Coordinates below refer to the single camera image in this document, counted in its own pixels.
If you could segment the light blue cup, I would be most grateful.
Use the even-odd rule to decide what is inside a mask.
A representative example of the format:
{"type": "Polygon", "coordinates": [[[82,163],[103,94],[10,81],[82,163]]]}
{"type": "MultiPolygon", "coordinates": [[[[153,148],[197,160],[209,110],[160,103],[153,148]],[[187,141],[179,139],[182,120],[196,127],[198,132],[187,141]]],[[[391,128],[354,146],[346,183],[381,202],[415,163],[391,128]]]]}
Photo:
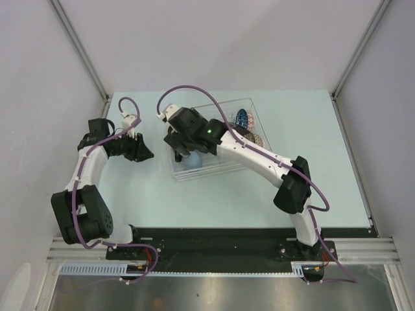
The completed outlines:
{"type": "Polygon", "coordinates": [[[190,154],[182,159],[183,166],[186,170],[194,170],[202,168],[203,160],[198,152],[190,152],[190,154]]]}

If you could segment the blue triangle pattern bowl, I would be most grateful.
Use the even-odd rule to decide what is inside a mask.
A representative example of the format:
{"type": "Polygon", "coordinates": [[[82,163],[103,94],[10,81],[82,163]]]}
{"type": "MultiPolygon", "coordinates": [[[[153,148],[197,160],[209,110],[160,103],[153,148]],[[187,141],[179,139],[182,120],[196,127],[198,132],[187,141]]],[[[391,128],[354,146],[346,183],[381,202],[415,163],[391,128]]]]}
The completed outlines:
{"type": "Polygon", "coordinates": [[[254,115],[251,111],[246,109],[240,109],[235,116],[235,124],[252,131],[255,127],[254,115]]]}

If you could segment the black skull mug red inside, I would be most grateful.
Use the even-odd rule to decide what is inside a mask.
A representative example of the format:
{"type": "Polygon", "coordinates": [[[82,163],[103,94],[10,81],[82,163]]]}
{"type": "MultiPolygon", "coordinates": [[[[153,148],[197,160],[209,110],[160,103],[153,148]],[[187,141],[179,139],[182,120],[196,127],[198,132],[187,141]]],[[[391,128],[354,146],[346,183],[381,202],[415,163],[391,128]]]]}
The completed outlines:
{"type": "MultiPolygon", "coordinates": [[[[174,129],[170,126],[168,127],[167,133],[171,134],[172,132],[174,132],[174,129]]],[[[174,150],[174,160],[176,163],[180,163],[182,161],[183,157],[182,155],[177,151],[174,150]]]]}

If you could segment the brown lattice pattern bowl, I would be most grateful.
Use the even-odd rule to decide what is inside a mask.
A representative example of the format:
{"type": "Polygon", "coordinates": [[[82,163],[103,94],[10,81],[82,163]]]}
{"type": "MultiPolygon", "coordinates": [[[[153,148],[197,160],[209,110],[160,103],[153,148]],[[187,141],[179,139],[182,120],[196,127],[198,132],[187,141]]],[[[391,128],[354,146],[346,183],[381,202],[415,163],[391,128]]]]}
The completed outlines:
{"type": "Polygon", "coordinates": [[[256,145],[258,145],[258,146],[260,146],[260,147],[264,147],[263,140],[262,140],[262,138],[261,138],[258,134],[256,134],[256,133],[252,133],[252,132],[249,132],[249,133],[247,133],[247,134],[245,135],[245,137],[246,137],[249,141],[251,141],[251,142],[255,143],[256,145]]]}

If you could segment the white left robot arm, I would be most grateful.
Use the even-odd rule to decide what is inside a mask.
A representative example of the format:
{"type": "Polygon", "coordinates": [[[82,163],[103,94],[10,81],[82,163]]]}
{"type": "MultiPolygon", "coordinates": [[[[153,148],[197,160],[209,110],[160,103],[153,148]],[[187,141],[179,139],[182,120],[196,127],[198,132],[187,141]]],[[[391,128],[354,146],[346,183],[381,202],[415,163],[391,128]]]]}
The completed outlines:
{"type": "Polygon", "coordinates": [[[133,237],[131,225],[113,219],[98,186],[110,157],[123,156],[138,163],[154,154],[134,129],[116,135],[113,122],[103,118],[89,120],[88,126],[89,132],[77,147],[78,162],[71,181],[51,197],[58,227],[67,244],[81,243],[79,236],[85,243],[102,240],[120,244],[124,255],[136,259],[142,254],[142,241],[133,237]]]}

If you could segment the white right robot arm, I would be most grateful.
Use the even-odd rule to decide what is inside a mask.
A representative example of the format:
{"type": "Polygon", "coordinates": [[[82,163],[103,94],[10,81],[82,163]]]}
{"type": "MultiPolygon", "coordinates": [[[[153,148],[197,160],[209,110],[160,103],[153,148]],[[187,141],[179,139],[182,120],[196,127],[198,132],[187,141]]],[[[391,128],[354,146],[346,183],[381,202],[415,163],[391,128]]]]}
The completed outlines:
{"type": "Polygon", "coordinates": [[[228,123],[218,119],[207,120],[194,108],[181,108],[170,104],[158,115],[169,126],[164,141],[183,156],[191,151],[212,154],[242,164],[259,174],[278,191],[274,205],[290,215],[299,242],[300,255],[314,260],[322,253],[318,240],[318,226],[307,210],[311,186],[307,182],[307,161],[274,154],[249,141],[228,123]]]}

